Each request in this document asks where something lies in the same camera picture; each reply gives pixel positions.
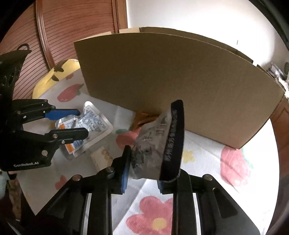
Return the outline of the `silver blue-edged snack packet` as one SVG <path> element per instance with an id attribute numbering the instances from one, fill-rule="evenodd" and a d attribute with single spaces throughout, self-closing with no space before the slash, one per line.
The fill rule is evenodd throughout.
<path id="1" fill-rule="evenodd" d="M 158 180 L 160 178 L 171 121 L 171 110 L 167 110 L 155 121 L 141 128 L 132 148 L 131 177 L 133 179 Z"/>

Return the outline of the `silver orange snack packet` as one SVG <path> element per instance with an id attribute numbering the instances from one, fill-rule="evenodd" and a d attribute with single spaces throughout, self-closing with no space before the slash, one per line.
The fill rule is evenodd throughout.
<path id="1" fill-rule="evenodd" d="M 57 120 L 55 127 L 57 129 L 87 129 L 88 136 L 84 140 L 75 140 L 65 145 L 67 152 L 76 158 L 113 131 L 110 121 L 90 101 L 84 103 L 82 114 L 63 117 Z"/>

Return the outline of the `white rice cake packet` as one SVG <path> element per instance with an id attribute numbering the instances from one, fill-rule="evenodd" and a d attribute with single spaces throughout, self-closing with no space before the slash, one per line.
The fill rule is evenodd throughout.
<path id="1" fill-rule="evenodd" d="M 110 167 L 113 158 L 103 146 L 91 154 L 91 159 L 97 171 Z"/>

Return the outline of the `yellow plush toy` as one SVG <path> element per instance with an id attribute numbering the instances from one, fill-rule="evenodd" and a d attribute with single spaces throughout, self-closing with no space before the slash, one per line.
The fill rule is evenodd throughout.
<path id="1" fill-rule="evenodd" d="M 80 69 L 77 59 L 67 59 L 58 62 L 43 78 L 41 78 L 33 89 L 32 98 L 38 99 L 43 93 L 54 86 L 57 82 L 74 76 L 74 72 Z"/>

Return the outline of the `brown foil snack packet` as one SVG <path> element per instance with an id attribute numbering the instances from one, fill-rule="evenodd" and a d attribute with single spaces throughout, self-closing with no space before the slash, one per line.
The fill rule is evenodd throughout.
<path id="1" fill-rule="evenodd" d="M 148 114 L 143 112 L 137 112 L 135 114 L 132 125 L 130 126 L 130 131 L 137 131 L 142 128 L 143 125 L 155 121 L 159 115 L 157 114 Z"/>

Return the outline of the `strawberry print bed sheet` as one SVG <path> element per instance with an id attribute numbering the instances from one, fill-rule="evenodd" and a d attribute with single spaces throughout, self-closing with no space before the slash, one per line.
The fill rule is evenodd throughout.
<path id="1" fill-rule="evenodd" d="M 113 131 L 77 158 L 61 144 L 51 165 L 18 174 L 25 198 L 38 217 L 37 234 L 264 234 L 277 201 L 279 162 L 270 122 L 241 149 L 184 132 L 180 175 L 174 193 L 161 194 L 159 179 L 131 177 L 124 194 L 112 194 L 112 164 L 97 171 L 91 154 L 107 149 L 113 160 L 132 148 L 140 130 L 130 131 L 135 113 L 93 98 L 81 70 L 43 93 L 56 109 L 78 109 L 90 101 Z M 26 123 L 44 135 L 57 120 Z"/>

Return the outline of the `brown cardboard box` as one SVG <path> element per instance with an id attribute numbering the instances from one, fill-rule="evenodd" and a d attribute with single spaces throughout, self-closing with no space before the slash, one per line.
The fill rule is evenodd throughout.
<path id="1" fill-rule="evenodd" d="M 74 43 L 92 97 L 159 114 L 184 103 L 185 129 L 233 148 L 267 122 L 283 88 L 236 49 L 170 28 L 140 27 Z"/>

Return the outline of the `wooden louvered wardrobe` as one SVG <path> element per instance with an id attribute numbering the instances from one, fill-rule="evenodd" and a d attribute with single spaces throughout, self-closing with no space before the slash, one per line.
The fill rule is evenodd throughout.
<path id="1" fill-rule="evenodd" d="M 128 27 L 126 1 L 33 1 L 8 27 L 1 54 L 28 44 L 13 98 L 31 98 L 36 84 L 58 62 L 77 58 L 74 42 Z"/>

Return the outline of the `wooden side cabinet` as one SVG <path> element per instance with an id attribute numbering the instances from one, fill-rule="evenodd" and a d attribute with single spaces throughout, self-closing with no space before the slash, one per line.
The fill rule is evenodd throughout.
<path id="1" fill-rule="evenodd" d="M 273 131 L 278 148 L 280 178 L 288 176 L 288 158 L 289 158 L 289 116 L 288 100 L 283 97 L 270 116 Z"/>

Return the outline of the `pile of papers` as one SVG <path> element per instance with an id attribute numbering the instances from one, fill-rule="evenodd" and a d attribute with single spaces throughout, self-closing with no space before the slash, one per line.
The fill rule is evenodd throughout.
<path id="1" fill-rule="evenodd" d="M 285 91 L 285 97 L 288 100 L 288 78 L 284 72 L 275 64 L 270 64 L 267 72 L 273 77 L 273 79 L 283 88 Z"/>

